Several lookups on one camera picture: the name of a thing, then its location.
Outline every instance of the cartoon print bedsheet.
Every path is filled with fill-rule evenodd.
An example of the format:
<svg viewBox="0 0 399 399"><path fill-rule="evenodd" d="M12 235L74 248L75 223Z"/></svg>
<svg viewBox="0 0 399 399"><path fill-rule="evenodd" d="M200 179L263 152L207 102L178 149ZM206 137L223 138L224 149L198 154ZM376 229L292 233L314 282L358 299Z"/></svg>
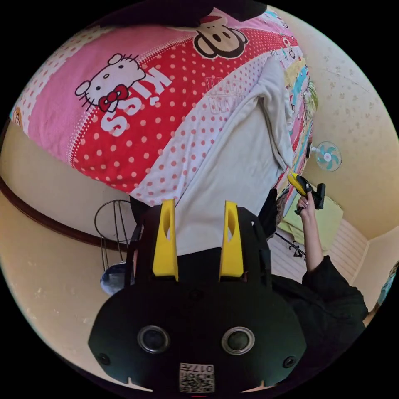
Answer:
<svg viewBox="0 0 399 399"><path fill-rule="evenodd" d="M286 72L295 111L293 170L300 172L312 128L303 102L308 69L295 37L272 11L239 22L214 9L198 28L84 30L32 77L11 118L92 179L151 206L178 201L256 84L265 53Z"/></svg>

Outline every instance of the white cloth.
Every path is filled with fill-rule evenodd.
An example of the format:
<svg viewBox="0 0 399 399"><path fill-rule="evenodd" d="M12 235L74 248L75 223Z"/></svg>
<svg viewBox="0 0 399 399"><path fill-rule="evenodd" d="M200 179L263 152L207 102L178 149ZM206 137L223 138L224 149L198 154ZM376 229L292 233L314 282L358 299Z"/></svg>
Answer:
<svg viewBox="0 0 399 399"><path fill-rule="evenodd" d="M176 206L178 255L222 246L226 200L259 214L292 167L291 118L283 69L269 58Z"/></svg>

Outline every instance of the sticker label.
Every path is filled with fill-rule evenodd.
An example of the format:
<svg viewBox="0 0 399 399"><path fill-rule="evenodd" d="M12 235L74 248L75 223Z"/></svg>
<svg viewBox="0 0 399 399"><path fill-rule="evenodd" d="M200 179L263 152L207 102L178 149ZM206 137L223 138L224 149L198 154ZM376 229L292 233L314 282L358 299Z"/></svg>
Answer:
<svg viewBox="0 0 399 399"><path fill-rule="evenodd" d="M214 366L180 363L179 386L180 392L215 392Z"/></svg>

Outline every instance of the yellow plastic part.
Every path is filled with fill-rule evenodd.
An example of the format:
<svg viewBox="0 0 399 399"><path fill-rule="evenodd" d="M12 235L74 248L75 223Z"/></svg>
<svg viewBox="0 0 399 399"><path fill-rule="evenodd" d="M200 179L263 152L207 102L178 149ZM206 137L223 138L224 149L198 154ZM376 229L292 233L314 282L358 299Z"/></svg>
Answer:
<svg viewBox="0 0 399 399"><path fill-rule="evenodd" d="M244 273L241 234L238 224L237 204L226 201L224 207L224 230L222 256L220 258L219 279L221 276L241 277Z"/></svg>
<svg viewBox="0 0 399 399"><path fill-rule="evenodd" d="M168 230L170 230L170 239L167 238ZM157 277L174 276L176 281L179 281L174 199L162 203L153 272Z"/></svg>
<svg viewBox="0 0 399 399"><path fill-rule="evenodd" d="M296 179L297 176L299 176L298 173L294 173L294 172L290 173L288 175L288 181L296 188L296 191L298 191L298 193L300 195L302 195L303 197L306 197L307 194L306 194L305 190L303 189L303 187L298 183L298 181Z"/></svg>

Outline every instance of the wall fan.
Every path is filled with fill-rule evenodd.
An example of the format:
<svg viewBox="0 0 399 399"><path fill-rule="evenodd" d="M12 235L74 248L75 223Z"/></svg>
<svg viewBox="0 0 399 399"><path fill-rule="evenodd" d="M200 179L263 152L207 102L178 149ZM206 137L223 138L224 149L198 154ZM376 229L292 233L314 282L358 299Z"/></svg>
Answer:
<svg viewBox="0 0 399 399"><path fill-rule="evenodd" d="M315 153L317 164L321 169L327 172L334 172L341 166L341 152L339 148L330 141L323 141L317 147L312 143L308 143L306 157L310 158L313 153Z"/></svg>

